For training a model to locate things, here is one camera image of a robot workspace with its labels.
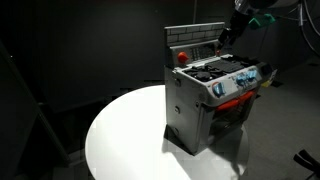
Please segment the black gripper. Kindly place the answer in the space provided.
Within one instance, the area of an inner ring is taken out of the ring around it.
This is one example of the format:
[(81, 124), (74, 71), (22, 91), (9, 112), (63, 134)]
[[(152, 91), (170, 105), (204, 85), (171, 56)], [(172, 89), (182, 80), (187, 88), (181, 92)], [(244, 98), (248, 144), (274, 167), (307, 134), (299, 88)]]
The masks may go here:
[(217, 49), (221, 50), (225, 43), (233, 45), (236, 39), (243, 34), (252, 17), (252, 14), (243, 14), (235, 10), (229, 26), (222, 31), (218, 38)]

